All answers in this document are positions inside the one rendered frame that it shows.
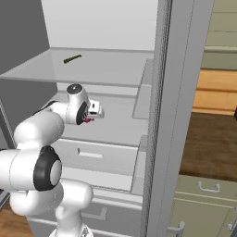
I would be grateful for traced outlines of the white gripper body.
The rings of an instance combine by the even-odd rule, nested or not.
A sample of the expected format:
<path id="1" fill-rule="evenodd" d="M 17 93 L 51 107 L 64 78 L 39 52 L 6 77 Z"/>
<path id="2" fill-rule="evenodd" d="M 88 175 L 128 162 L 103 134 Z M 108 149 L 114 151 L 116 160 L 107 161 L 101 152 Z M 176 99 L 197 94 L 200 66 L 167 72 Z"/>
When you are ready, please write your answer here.
<path id="1" fill-rule="evenodd" d="M 105 111 L 102 107 L 99 108 L 98 111 L 88 111 L 88 118 L 89 119 L 103 119 L 105 117 Z"/>

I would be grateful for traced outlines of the glass fridge shelf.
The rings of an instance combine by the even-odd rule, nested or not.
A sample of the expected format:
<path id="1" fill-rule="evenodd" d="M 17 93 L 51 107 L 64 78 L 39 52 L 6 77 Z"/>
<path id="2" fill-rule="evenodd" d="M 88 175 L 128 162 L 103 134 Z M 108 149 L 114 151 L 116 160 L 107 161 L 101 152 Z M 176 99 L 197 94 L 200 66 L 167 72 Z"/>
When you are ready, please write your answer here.
<path id="1" fill-rule="evenodd" d="M 64 64 L 63 60 L 82 55 Z M 81 84 L 137 87 L 148 51 L 50 48 L 0 75 L 1 79 L 78 82 Z"/>
<path id="2" fill-rule="evenodd" d="M 64 138 L 137 146 L 147 134 L 148 121 L 132 117 L 134 98 L 101 94 L 90 94 L 89 98 L 101 103 L 105 117 L 80 126 L 66 125 Z"/>

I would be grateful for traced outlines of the clear fridge door bin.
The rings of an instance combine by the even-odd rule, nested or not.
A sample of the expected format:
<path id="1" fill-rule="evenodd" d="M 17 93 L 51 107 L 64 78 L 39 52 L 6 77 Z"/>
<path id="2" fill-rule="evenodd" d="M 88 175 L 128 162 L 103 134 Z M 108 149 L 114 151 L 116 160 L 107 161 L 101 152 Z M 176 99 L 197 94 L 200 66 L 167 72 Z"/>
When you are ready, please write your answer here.
<path id="1" fill-rule="evenodd" d="M 132 112 L 132 117 L 134 119 L 149 119 L 152 78 L 153 60 L 147 59 Z"/>
<path id="2" fill-rule="evenodd" d="M 137 152 L 136 165 L 132 180 L 131 193 L 142 195 L 143 194 L 143 182 L 145 173 L 145 160 L 146 160 L 146 146 L 147 136 L 143 135 L 139 144 Z"/>

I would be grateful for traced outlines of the grey fridge drawer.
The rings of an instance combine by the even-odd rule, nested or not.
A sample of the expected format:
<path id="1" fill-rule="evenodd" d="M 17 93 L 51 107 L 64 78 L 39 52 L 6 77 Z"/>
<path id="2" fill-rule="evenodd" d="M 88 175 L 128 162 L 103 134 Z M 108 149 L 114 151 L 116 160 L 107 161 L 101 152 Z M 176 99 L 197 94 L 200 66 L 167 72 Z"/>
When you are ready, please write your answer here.
<path id="1" fill-rule="evenodd" d="M 133 175 L 138 148 L 134 146 L 59 139 L 52 144 L 67 168 L 80 168 L 111 174 Z M 103 155 L 103 159 L 78 156 L 82 152 Z"/>
<path id="2" fill-rule="evenodd" d="M 94 189 L 94 198 L 81 213 L 99 215 L 107 208 L 106 221 L 84 218 L 94 237 L 139 237 L 143 198 L 139 195 Z"/>

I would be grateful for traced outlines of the grey fridge door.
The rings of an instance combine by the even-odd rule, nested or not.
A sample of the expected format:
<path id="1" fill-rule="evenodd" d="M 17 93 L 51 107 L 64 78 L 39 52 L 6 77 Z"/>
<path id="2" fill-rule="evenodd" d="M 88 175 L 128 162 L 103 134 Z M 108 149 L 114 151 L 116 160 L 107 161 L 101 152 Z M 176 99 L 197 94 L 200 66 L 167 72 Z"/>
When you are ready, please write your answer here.
<path id="1" fill-rule="evenodd" d="M 214 0 L 159 0 L 140 237 L 166 237 Z"/>

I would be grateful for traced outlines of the grey fridge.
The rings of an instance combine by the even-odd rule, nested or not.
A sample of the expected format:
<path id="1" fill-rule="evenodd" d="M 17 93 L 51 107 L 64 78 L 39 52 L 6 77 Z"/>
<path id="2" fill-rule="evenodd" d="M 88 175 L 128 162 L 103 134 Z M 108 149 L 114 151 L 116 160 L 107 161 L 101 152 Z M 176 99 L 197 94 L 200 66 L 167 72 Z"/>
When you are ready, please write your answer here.
<path id="1" fill-rule="evenodd" d="M 155 48 L 158 0 L 0 0 L 0 75 L 50 48 L 148 51 Z M 8 128 L 52 100 L 66 102 L 70 83 L 0 78 L 0 101 Z M 87 93 L 129 97 L 138 87 L 81 84 Z M 95 189 L 126 193 L 133 175 L 63 165 L 67 179 Z"/>

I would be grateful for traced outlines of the green bean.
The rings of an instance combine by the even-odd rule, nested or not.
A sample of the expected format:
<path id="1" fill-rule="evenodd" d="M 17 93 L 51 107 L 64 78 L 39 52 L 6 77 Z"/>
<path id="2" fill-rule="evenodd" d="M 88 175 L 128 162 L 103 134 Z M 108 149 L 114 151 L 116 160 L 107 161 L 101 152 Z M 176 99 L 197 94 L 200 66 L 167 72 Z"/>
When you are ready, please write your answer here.
<path id="1" fill-rule="evenodd" d="M 77 58 L 80 58 L 80 57 L 82 57 L 82 55 L 71 56 L 71 57 L 64 59 L 63 62 L 64 62 L 64 64 L 68 64 L 68 62 L 75 60 Z"/>

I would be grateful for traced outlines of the green drawer front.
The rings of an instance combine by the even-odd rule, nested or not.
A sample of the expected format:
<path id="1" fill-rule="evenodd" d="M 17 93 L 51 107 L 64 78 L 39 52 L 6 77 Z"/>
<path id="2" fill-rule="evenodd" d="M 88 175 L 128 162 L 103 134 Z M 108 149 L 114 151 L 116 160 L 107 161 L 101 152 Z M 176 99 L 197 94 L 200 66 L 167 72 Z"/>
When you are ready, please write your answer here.
<path id="1" fill-rule="evenodd" d="M 177 192 L 237 200 L 237 182 L 180 175 Z"/>

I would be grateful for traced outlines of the green cupboard door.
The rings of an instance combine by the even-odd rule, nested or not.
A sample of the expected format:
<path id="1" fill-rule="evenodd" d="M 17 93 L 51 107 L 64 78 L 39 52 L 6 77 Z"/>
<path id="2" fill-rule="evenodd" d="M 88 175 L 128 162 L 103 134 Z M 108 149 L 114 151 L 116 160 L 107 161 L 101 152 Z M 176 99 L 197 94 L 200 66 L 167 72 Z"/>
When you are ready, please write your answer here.
<path id="1" fill-rule="evenodd" d="M 231 210 L 230 205 L 178 198 L 173 201 L 168 225 L 178 227 L 184 221 L 182 237 L 227 237 L 228 232 L 221 233 L 221 229 Z"/>

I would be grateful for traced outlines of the green background cupboards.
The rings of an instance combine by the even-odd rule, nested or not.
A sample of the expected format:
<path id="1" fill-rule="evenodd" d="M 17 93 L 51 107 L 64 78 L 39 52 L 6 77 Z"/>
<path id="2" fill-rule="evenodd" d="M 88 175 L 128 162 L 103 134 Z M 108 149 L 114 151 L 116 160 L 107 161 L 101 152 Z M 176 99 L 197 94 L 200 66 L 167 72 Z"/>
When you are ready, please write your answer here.
<path id="1" fill-rule="evenodd" d="M 201 68 L 237 70 L 237 0 L 215 0 Z"/>

